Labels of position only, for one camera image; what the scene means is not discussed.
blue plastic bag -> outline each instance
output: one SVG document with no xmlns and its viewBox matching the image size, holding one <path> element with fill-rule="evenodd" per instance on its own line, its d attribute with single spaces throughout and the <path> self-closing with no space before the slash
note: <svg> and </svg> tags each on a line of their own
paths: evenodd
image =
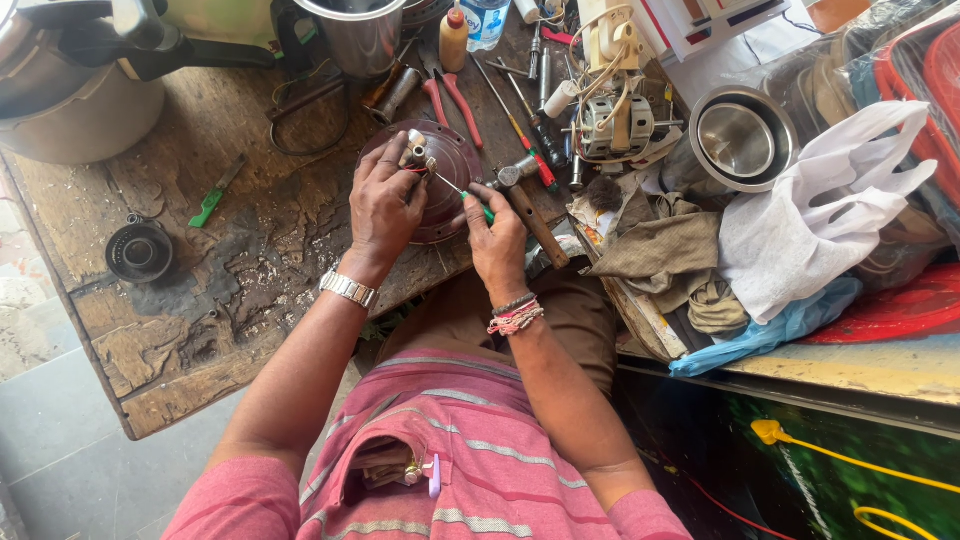
<svg viewBox="0 0 960 540">
<path fill-rule="evenodd" d="M 855 278 L 837 278 L 809 298 L 794 300 L 764 326 L 751 321 L 739 337 L 670 362 L 670 377 L 696 377 L 747 356 L 769 353 L 833 322 L 863 290 Z"/>
</svg>

pliers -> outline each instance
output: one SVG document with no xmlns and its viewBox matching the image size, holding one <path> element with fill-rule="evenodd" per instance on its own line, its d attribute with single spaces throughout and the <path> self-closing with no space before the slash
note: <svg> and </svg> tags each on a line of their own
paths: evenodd
<svg viewBox="0 0 960 540">
<path fill-rule="evenodd" d="M 460 112 L 464 115 L 464 120 L 467 122 L 467 129 L 470 131 L 470 138 L 473 139 L 473 144 L 477 148 L 483 148 L 483 140 L 480 139 L 480 132 L 477 130 L 477 124 L 473 120 L 473 112 L 470 111 L 470 105 L 467 104 L 464 95 L 457 89 L 457 76 L 452 73 L 444 73 L 444 69 L 440 66 L 440 59 L 437 56 L 437 49 L 428 45 L 426 41 L 420 40 L 417 52 L 420 53 L 420 60 L 423 62 L 423 69 L 426 70 L 427 77 L 422 88 L 424 92 L 430 95 L 430 102 L 433 103 L 433 112 L 437 114 L 437 121 L 447 126 L 447 128 L 450 127 L 450 125 L 446 123 L 444 102 L 440 98 L 440 86 L 437 84 L 437 78 L 439 76 L 444 80 L 446 91 L 450 93 L 450 97 L 453 98 L 457 107 L 460 108 Z"/>
</svg>

worn wooden table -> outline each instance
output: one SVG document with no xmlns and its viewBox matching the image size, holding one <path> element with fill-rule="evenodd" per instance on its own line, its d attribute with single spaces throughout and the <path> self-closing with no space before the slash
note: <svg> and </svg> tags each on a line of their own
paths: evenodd
<svg viewBox="0 0 960 540">
<path fill-rule="evenodd" d="M 510 25 L 496 55 L 525 65 L 529 32 Z M 405 61 L 420 67 L 416 47 Z M 560 69 L 558 63 L 554 71 L 565 72 Z M 489 71 L 520 117 L 513 90 Z M 491 180 L 495 165 L 519 160 L 523 150 L 476 66 L 468 61 L 458 77 L 484 138 L 481 157 Z M 37 246 L 130 439 L 248 384 L 310 307 L 319 277 L 350 244 L 354 164 L 381 127 L 352 95 L 349 128 L 339 144 L 313 157 L 284 156 L 267 141 L 263 115 L 281 82 L 276 71 L 183 69 L 165 78 L 167 101 L 153 131 L 114 159 L 68 167 L 3 155 L 2 172 L 22 199 Z M 524 89 L 528 98 L 535 96 L 533 85 Z M 462 115 L 445 90 L 442 95 L 451 127 L 466 135 Z M 288 147 L 321 144 L 339 131 L 342 104 L 338 92 L 298 112 L 284 121 L 280 138 Z M 408 118 L 435 119 L 426 94 L 415 92 L 396 117 Z M 248 163 L 206 226 L 187 227 L 240 152 Z M 558 178 L 565 184 L 569 171 Z M 548 221 L 564 215 L 565 191 L 547 194 L 537 178 L 527 179 L 524 189 Z M 162 282 L 120 282 L 107 268 L 106 243 L 131 212 L 155 219 L 173 239 L 177 267 Z M 471 265 L 466 233 L 409 246 L 371 316 Z M 208 315 L 212 309 L 217 317 Z"/>
</svg>

wooden hammer handle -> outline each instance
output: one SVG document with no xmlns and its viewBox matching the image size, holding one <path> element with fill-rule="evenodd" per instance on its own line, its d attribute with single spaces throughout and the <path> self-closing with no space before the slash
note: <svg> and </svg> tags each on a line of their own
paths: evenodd
<svg viewBox="0 0 960 540">
<path fill-rule="evenodd" d="M 557 242 L 557 238 L 553 236 L 553 232 L 546 226 L 543 217 L 540 216 L 540 213 L 534 208 L 533 203 L 530 202 L 530 198 L 527 197 L 523 188 L 515 185 L 507 190 L 507 195 L 510 196 L 510 201 L 514 203 L 514 208 L 516 209 L 516 213 L 519 214 L 520 220 L 523 221 L 527 229 L 534 234 L 534 238 L 537 239 L 543 251 L 546 252 L 546 255 L 550 258 L 553 267 L 559 269 L 567 266 L 570 263 L 570 258 L 566 256 L 563 248 L 560 247 L 560 243 Z"/>
</svg>

silver wristwatch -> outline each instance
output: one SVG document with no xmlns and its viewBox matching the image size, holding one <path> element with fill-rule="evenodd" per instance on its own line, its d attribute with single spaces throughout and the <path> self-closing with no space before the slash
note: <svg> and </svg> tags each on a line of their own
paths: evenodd
<svg viewBox="0 0 960 540">
<path fill-rule="evenodd" d="M 349 298 L 366 309 L 371 309 L 376 306 L 376 300 L 380 297 L 380 293 L 377 292 L 376 289 L 361 285 L 347 276 L 337 274 L 333 270 L 327 271 L 320 279 L 319 288 L 321 291 L 328 290 L 344 298 Z"/>
</svg>

